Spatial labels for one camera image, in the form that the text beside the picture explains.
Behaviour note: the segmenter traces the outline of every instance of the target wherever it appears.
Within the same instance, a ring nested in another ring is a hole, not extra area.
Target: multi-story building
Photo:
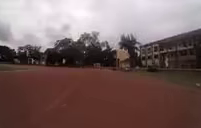
[[[141,46],[145,67],[201,68],[201,29]]]

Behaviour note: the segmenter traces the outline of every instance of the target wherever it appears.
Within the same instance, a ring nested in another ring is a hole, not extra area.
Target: small building
[[[116,67],[127,68],[130,67],[129,53],[127,50],[117,49],[116,50]]]

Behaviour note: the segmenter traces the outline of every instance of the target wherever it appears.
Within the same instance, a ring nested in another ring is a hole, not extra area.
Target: tree
[[[135,67],[138,61],[138,51],[140,50],[140,42],[137,42],[136,38],[132,35],[122,35],[120,37],[120,48],[128,51],[130,55],[130,66]]]
[[[18,58],[22,63],[27,64],[28,58],[36,61],[41,60],[42,53],[40,52],[41,46],[25,45],[18,47]]]
[[[0,61],[13,62],[16,52],[7,46],[0,45]]]

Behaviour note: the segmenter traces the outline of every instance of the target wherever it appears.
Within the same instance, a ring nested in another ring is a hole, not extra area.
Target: red running track
[[[201,128],[201,90],[107,70],[4,72],[0,128]]]

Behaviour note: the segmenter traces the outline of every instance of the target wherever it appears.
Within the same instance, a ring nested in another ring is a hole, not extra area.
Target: roof
[[[182,33],[182,34],[178,34],[178,35],[175,35],[175,36],[172,36],[172,37],[168,37],[168,38],[165,38],[165,39],[161,39],[161,40],[158,40],[158,41],[154,41],[154,42],[142,45],[142,46],[148,46],[148,45],[155,44],[155,43],[168,43],[170,41],[179,40],[181,38],[185,38],[185,37],[193,36],[193,35],[197,35],[197,34],[201,34],[201,28],[197,29],[197,30],[185,32],[185,33]]]

